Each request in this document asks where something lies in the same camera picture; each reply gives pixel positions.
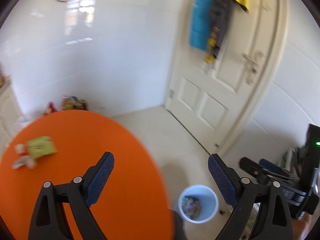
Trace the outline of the person's right hand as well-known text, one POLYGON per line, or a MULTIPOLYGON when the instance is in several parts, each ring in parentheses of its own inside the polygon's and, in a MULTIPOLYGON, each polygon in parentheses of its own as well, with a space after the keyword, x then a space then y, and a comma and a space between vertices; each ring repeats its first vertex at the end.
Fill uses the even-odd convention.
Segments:
POLYGON ((311 225, 311 215, 305 213, 304 216, 300 220, 293 219, 293 239, 294 240, 304 240, 310 229, 311 225))

